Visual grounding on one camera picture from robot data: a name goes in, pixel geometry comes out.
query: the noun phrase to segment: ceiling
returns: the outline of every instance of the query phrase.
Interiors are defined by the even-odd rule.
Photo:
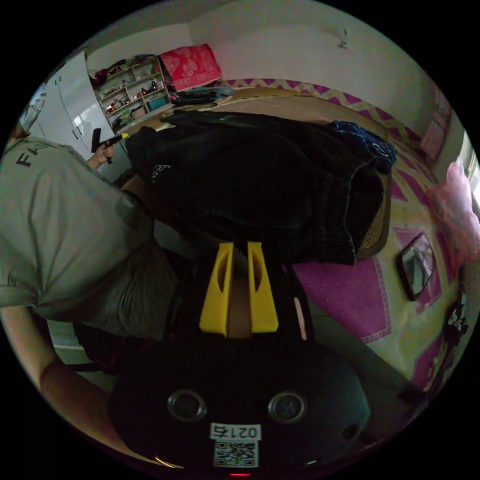
[[[235,0],[163,0],[123,17],[91,37],[78,50],[87,53],[129,35],[165,25],[191,22],[200,15]]]

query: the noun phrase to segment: hand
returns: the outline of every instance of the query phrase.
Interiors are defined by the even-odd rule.
[[[108,162],[114,157],[113,145],[105,147],[100,145],[93,156],[87,161],[93,169],[99,169],[104,163]]]

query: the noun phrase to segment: black jacket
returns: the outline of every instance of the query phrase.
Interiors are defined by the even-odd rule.
[[[126,141],[135,171],[187,222],[262,242],[282,262],[354,265],[383,199],[368,152],[326,125],[269,115],[176,111],[175,128]]]

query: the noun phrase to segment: yellow mount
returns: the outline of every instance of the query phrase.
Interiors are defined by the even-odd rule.
[[[248,242],[247,250],[251,333],[276,332],[279,327],[279,319],[262,252],[262,244]],[[202,332],[227,336],[233,258],[234,244],[221,243],[201,311],[199,326]]]

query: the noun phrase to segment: pink curtain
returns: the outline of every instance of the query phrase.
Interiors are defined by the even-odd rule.
[[[426,153],[428,160],[434,164],[449,129],[452,107],[436,85],[434,85],[433,91],[435,94],[435,111],[430,126],[421,140],[420,148]]]

